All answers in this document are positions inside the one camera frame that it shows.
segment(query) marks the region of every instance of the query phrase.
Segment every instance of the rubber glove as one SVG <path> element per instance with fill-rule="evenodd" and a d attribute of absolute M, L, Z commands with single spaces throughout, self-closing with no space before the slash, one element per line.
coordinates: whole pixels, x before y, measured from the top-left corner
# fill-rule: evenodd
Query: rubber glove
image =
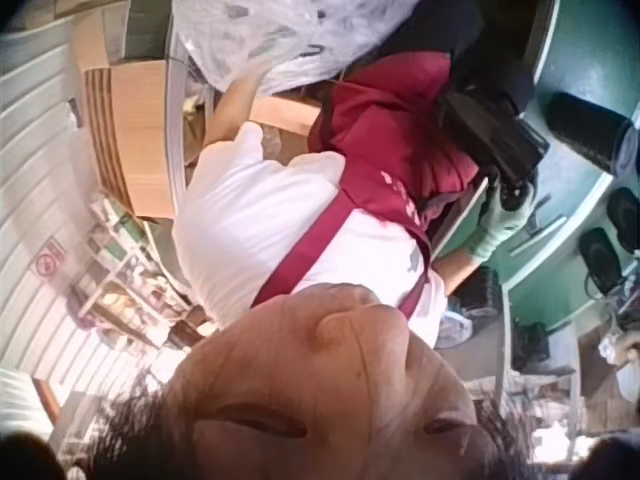
<path fill-rule="evenodd" d="M 465 243 L 471 257 L 479 263 L 489 260 L 496 248 L 521 230 L 533 213 L 533 199 L 535 197 L 533 186 L 529 185 L 529 194 L 522 206 L 518 210 L 510 212 L 502 208 L 500 202 L 502 183 L 500 181 L 497 183 L 498 187 L 493 189 L 489 198 L 487 212 Z"/>

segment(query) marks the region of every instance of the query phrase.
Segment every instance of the red object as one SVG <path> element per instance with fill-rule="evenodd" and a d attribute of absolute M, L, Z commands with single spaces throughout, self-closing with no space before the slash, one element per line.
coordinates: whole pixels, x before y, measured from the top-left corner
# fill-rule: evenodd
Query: red object
<path fill-rule="evenodd" d="M 432 121 L 433 104 L 449 81 L 450 67 L 445 54 L 403 53 L 336 84 L 311 130 L 309 149 L 345 156 L 341 190 L 271 274 L 253 306 L 291 293 L 349 214 L 360 208 L 402 225 L 418 242 L 425 274 L 398 306 L 407 318 L 413 315 L 431 259 L 425 230 L 443 206 L 420 217 L 415 205 L 463 192 L 478 172 Z"/>

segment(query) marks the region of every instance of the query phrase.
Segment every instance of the black cylinder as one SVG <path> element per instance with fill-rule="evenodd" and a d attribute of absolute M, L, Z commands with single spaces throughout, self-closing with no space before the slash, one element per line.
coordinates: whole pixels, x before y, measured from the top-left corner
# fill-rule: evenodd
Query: black cylinder
<path fill-rule="evenodd" d="M 612 175 L 629 171 L 638 154 L 638 130 L 629 118 L 568 93 L 554 95 L 547 123 L 559 140 Z"/>

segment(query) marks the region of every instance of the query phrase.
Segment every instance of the no smoking sign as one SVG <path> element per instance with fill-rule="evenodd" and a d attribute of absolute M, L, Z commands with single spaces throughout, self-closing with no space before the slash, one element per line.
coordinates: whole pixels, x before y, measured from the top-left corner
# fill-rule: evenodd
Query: no smoking sign
<path fill-rule="evenodd" d="M 66 250 L 51 237 L 34 257 L 31 269 L 40 278 L 48 280 L 60 270 L 66 259 Z"/>

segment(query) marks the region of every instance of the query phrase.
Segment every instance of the cardboard box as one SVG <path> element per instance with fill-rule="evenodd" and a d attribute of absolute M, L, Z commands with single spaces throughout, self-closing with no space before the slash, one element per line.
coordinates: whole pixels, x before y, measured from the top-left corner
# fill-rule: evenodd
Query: cardboard box
<path fill-rule="evenodd" d="M 137 217 L 174 216 L 165 139 L 166 75 L 164 60 L 84 72 L 100 185 Z"/>
<path fill-rule="evenodd" d="M 112 68 L 112 102 L 120 163 L 137 216 L 174 216 L 165 138 L 167 62 Z"/>

